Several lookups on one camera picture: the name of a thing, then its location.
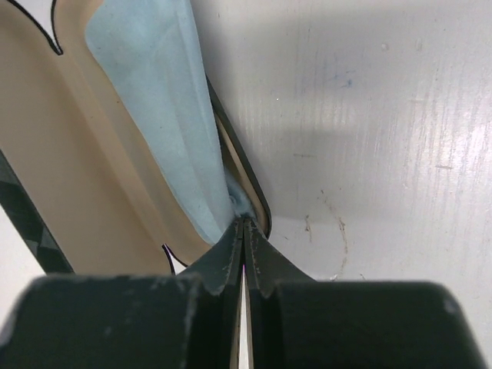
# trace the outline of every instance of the white surface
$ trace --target white surface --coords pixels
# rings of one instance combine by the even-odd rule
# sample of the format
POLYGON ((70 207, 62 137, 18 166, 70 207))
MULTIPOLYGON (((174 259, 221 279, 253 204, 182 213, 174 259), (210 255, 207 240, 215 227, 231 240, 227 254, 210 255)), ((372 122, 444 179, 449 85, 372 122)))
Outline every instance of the white surface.
POLYGON ((0 206, 0 331, 18 294, 44 272, 0 206))
POLYGON ((316 278, 445 284, 492 362, 490 2, 193 5, 271 242, 316 278))

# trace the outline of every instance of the beige plastic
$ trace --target beige plastic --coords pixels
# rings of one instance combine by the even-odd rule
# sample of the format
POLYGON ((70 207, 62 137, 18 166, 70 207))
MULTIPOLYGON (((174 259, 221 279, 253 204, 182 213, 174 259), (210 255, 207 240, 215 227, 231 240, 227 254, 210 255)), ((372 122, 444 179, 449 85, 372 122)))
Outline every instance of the beige plastic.
MULTIPOLYGON (((0 2, 0 148, 75 272, 169 273, 164 243, 186 264, 210 246, 86 46, 101 3, 56 2, 56 55, 31 20, 0 2)), ((229 163, 240 164, 229 146, 229 163)), ((263 214, 242 166, 235 175, 263 214)))

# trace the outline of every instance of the light blue fabric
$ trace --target light blue fabric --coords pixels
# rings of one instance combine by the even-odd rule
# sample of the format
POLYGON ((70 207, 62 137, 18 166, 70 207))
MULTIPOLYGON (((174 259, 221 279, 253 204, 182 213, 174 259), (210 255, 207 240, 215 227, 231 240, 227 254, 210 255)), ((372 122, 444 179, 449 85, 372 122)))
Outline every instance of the light blue fabric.
POLYGON ((85 38, 181 208, 216 243, 234 214, 253 211, 231 175, 226 183, 189 1, 105 0, 85 38))

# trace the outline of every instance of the black outline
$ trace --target black outline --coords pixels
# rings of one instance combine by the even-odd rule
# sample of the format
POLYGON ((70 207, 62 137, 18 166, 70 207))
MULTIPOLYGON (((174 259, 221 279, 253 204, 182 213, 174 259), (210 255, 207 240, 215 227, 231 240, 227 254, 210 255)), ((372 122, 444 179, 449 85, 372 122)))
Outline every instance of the black outline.
POLYGON ((175 270, 175 266, 172 264, 172 259, 171 259, 171 256, 176 259, 176 261, 181 264, 183 267, 187 268, 188 266, 182 262, 181 260, 179 260, 179 258, 176 257, 175 253, 172 252, 172 250, 169 248, 169 246, 167 244, 163 244, 162 246, 162 250, 164 250, 164 253, 166 254, 166 257, 168 258, 168 261, 169 261, 169 264, 171 265, 171 273, 172 275, 176 275, 176 270, 175 270))
POLYGON ((35 24, 36 27, 39 28, 39 30, 42 32, 42 34, 46 37, 48 40, 49 45, 53 49, 53 51, 56 53, 56 55, 63 55, 63 50, 62 47, 60 46, 60 43, 58 42, 58 38, 56 37, 56 30, 55 30, 55 6, 56 6, 56 0, 52 0, 52 8, 50 11, 50 16, 51 16, 51 23, 52 23, 52 30, 53 30, 53 38, 46 32, 46 30, 34 19, 34 17, 29 13, 22 5, 20 5, 16 0, 7 0, 10 4, 14 5, 18 10, 20 10, 26 17, 32 20, 32 22, 35 24))

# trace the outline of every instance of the scratch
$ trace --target scratch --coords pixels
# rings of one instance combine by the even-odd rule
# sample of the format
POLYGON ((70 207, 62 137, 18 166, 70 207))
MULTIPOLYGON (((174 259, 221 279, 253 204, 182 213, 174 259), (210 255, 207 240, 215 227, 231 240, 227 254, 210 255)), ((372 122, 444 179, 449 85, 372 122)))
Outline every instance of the scratch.
POLYGON ((311 224, 309 223, 309 214, 306 215, 306 228, 304 229, 306 232, 309 232, 309 242, 313 241, 313 232, 311 231, 311 224))
POLYGON ((316 158, 316 155, 310 154, 294 154, 296 158, 316 158))
POLYGON ((347 242, 347 233, 345 232, 345 223, 341 220, 340 217, 336 217, 338 221, 338 227, 340 228, 341 237, 344 240, 344 258, 341 261, 339 275, 344 275, 345 266, 348 262, 348 242, 347 242))
POLYGON ((342 221, 341 217, 337 216, 336 211, 334 210, 334 208, 330 204, 328 204, 327 201, 328 201, 328 199, 325 198, 324 199, 324 203, 328 206, 328 209, 330 209, 330 213, 334 216, 335 220, 337 221, 337 223, 338 223, 338 229, 340 229, 341 238, 342 238, 342 240, 344 242, 344 258, 341 261, 340 270, 336 274, 337 277, 341 277, 341 276, 344 275, 345 267, 347 266, 347 263, 348 263, 348 240, 347 240, 347 232, 345 231, 345 223, 344 223, 344 221, 342 221))
POLYGON ((448 171, 453 169, 453 167, 450 167, 449 165, 436 165, 437 169, 447 169, 448 171))

